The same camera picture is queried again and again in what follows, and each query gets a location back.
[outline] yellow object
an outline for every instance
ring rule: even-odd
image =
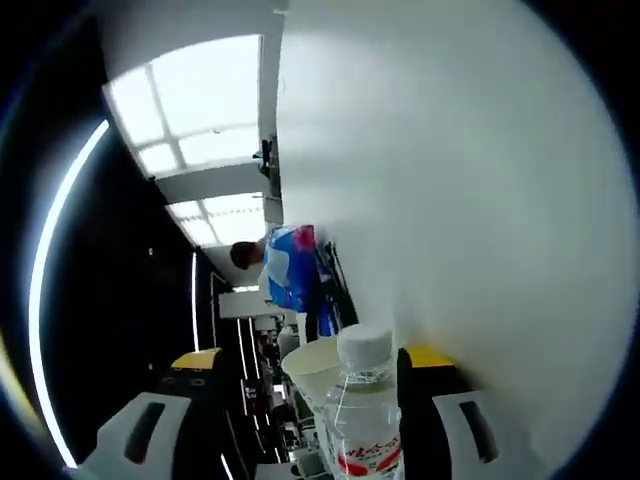
[[[429,347],[406,347],[413,368],[453,366],[453,361]]]
[[[171,365],[172,368],[190,368],[198,370],[211,370],[219,348],[209,348],[199,352],[185,353]]]

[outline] plastic bottle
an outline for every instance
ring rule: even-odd
[[[338,335],[342,372],[324,406],[336,479],[393,480],[401,459],[391,331],[353,325]]]

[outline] white bottle cap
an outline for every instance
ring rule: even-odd
[[[349,370],[371,370],[391,359],[391,330],[352,325],[338,335],[338,356]]]

